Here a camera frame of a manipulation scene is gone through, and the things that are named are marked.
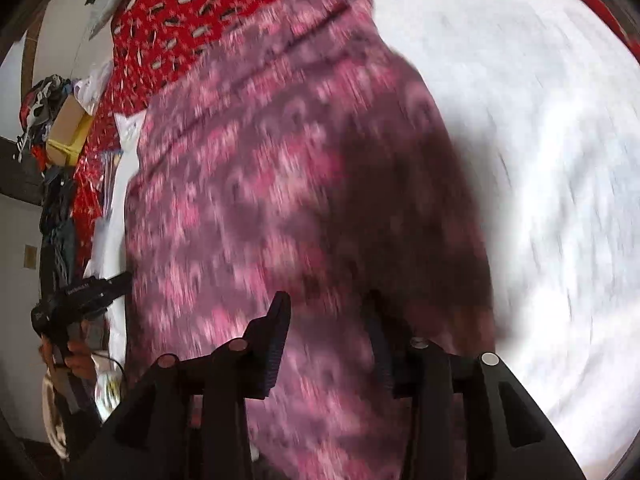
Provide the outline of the person's left hand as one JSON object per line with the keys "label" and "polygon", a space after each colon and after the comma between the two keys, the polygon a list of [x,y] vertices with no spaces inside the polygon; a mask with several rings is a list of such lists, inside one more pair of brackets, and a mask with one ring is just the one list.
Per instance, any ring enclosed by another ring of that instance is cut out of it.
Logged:
{"label": "person's left hand", "polygon": [[[91,350],[80,340],[70,340],[67,344],[70,352],[65,358],[65,365],[78,378],[88,380],[94,384],[96,382],[96,364],[93,362]],[[54,372],[53,362],[53,346],[51,341],[46,337],[41,337],[41,346],[39,348],[40,356],[50,373]]]}

